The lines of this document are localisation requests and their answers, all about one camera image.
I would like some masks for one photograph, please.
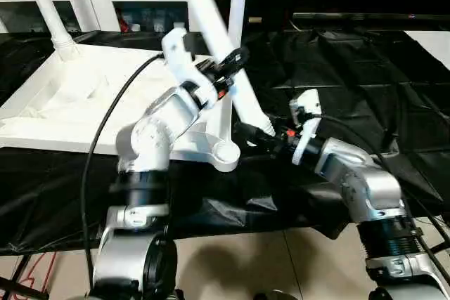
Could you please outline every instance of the black plastic sheet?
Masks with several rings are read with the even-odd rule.
[[[151,33],[92,32],[83,44],[160,49]],[[402,186],[435,213],[449,209],[449,71],[403,32],[253,34],[247,73],[264,109],[289,115],[288,101],[317,88],[323,111],[363,133],[383,152]],[[200,36],[197,53],[207,53]],[[48,38],[0,34],[0,104],[53,51]],[[327,121],[318,134],[365,148]],[[173,230],[176,237],[314,226],[331,238],[348,222],[333,187],[307,169],[241,147],[238,168],[227,174],[200,163],[172,162]],[[0,149],[0,254],[79,249],[79,184],[85,154]],[[96,155],[89,176],[89,224],[98,242],[116,159]],[[186,177],[196,177],[187,181]]]

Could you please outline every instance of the red object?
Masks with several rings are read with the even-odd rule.
[[[293,131],[292,129],[288,129],[286,131],[286,135],[288,135],[289,137],[294,137],[295,136],[295,131]]]
[[[43,253],[43,254],[41,254],[41,256],[40,256],[38,259],[36,259],[36,261],[34,262],[33,266],[32,266],[31,269],[28,271],[27,276],[19,282],[20,284],[23,284],[24,282],[29,281],[29,282],[30,282],[30,285],[28,285],[28,287],[33,288],[35,278],[32,277],[32,273],[34,272],[34,270],[35,270],[37,264],[42,260],[42,258],[44,258],[45,255],[46,255],[46,254]],[[53,268],[53,263],[55,262],[55,258],[56,258],[56,252],[54,252],[54,253],[53,253],[53,256],[51,257],[50,266],[49,266],[49,269],[47,270],[47,274],[46,274],[46,276],[45,276],[45,279],[44,279],[44,283],[43,283],[43,285],[42,285],[41,292],[43,292],[43,291],[46,289],[47,282],[49,281],[50,273],[51,273],[51,270],[52,270],[52,268]],[[17,295],[17,294],[13,294],[13,297],[14,297],[14,300],[24,300],[24,299],[28,299],[28,298],[22,298],[22,297],[18,298],[18,295]]]

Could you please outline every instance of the robotic arm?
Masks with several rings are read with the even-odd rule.
[[[168,67],[180,86],[169,89],[137,123],[117,136],[120,160],[112,187],[126,205],[108,210],[94,269],[91,299],[178,299],[174,293],[176,247],[168,235],[169,154],[203,111],[228,93],[247,139],[269,152],[288,154],[295,165],[308,161],[339,190],[358,223],[366,251],[366,269],[378,284],[372,300],[449,299],[428,255],[418,248],[420,235],[409,223],[401,189],[362,149],[334,138],[314,137],[320,118],[317,91],[290,103],[298,132],[275,131],[261,111],[243,70],[245,51],[233,49],[213,0],[189,0],[214,60],[197,67],[186,50],[186,31],[163,39]]]
[[[241,126],[241,132],[293,164],[307,162],[335,186],[351,220],[358,224],[367,253],[366,270],[378,285],[369,299],[449,299],[430,257],[418,247],[416,238],[422,233],[408,220],[396,178],[361,148],[335,138],[315,137],[321,121],[311,118],[321,114],[316,89],[292,100],[290,108],[294,123],[303,127],[301,133],[282,126],[272,137],[248,125]]]

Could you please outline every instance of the white stand base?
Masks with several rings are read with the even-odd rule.
[[[63,62],[53,53],[0,107],[0,147],[88,152],[98,124],[126,80],[156,51],[77,45],[79,58]],[[116,155],[115,136],[136,121],[169,87],[178,85],[156,60],[124,94],[95,153]],[[224,98],[179,140],[172,159],[236,168],[240,150],[231,141],[231,101]]]

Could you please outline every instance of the metal base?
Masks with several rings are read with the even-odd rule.
[[[379,287],[369,295],[369,300],[446,300],[436,287],[424,284],[406,284]]]
[[[296,297],[277,289],[273,289],[266,293],[258,293],[253,300],[298,300]]]

